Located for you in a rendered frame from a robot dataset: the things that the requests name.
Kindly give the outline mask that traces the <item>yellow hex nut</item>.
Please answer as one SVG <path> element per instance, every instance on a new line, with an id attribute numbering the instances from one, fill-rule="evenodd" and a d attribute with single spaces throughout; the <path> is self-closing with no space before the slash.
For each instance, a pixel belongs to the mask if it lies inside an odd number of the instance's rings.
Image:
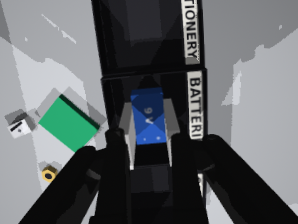
<path id="1" fill-rule="evenodd" d="M 52 166 L 45 167 L 42 171 L 42 178 L 49 183 L 57 176 L 57 169 Z"/>

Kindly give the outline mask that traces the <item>black three-compartment bin rack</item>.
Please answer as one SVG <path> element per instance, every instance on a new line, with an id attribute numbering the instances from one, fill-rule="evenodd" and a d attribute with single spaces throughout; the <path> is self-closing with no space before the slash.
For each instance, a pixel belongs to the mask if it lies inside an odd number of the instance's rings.
<path id="1" fill-rule="evenodd" d="M 163 99 L 171 98 L 177 120 L 184 122 L 191 139 L 201 141 L 208 135 L 202 0 L 91 4 L 109 129 L 119 125 L 132 90 L 162 87 Z M 130 171 L 132 224 L 173 224 L 167 142 L 136 141 Z"/>

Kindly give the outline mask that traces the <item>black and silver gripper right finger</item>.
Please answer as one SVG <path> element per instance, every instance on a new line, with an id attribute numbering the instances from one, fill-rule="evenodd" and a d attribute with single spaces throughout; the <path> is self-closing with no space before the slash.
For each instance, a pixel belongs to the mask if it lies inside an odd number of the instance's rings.
<path id="1" fill-rule="evenodd" d="M 172 166 L 173 224 L 209 224 L 197 170 L 234 224 L 298 224 L 293 210 L 220 136 L 191 139 L 184 122 L 176 118 L 171 98 L 163 103 Z"/>

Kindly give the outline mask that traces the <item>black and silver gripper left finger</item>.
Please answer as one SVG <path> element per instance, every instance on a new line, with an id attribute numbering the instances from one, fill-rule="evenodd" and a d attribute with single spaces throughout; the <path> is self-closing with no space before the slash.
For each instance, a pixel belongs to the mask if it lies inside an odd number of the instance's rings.
<path id="1" fill-rule="evenodd" d="M 18 224 L 81 224 L 97 192 L 88 224 L 132 224 L 136 132 L 131 102 L 124 104 L 117 127 L 105 131 L 106 150 L 79 148 Z"/>

